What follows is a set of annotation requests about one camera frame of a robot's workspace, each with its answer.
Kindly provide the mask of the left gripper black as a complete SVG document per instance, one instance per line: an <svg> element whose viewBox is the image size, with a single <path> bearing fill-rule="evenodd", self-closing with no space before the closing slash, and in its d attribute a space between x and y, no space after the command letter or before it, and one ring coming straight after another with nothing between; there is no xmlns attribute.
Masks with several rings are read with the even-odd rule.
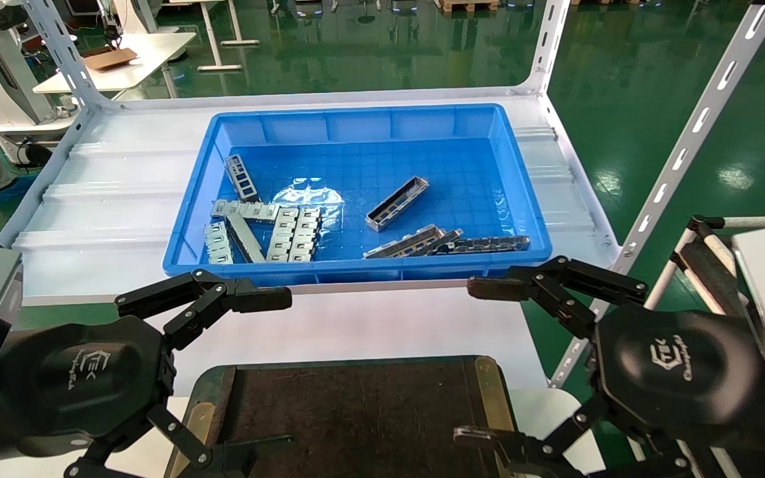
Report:
<svg viewBox="0 0 765 478"><path fill-rule="evenodd" d="M155 428L188 459L179 477L248 477L260 448L294 437L207 447L164 406L176 375L172 350L182 351L230 311L284 311L293 302L287 287L197 269L117 296L124 318L113 323L11 335L0 354L0 457L61 455L82 441L89 447L64 477L133 477L106 461ZM142 321L178 307L164 334Z"/></svg>

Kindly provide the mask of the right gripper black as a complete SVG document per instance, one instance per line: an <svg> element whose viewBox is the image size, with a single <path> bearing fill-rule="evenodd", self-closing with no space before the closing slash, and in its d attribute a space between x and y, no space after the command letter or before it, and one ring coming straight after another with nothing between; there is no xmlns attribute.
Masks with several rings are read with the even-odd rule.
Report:
<svg viewBox="0 0 765 478"><path fill-rule="evenodd" d="M613 305L641 305L649 287L594 264L558 256L540 266L513 266L504 276L473 276L476 299L537 303L578 339L597 348L603 391L641 428L665 432L731 432L746 414L765 371L765 360L746 324L704 311L616 309L596 314L574 291ZM513 474L537 477L688 477L689 459L665 453L613 469L584 474L564 452L604 420L614 406L587 400L545 439L520 432L460 426L454 442L489 449Z"/></svg>

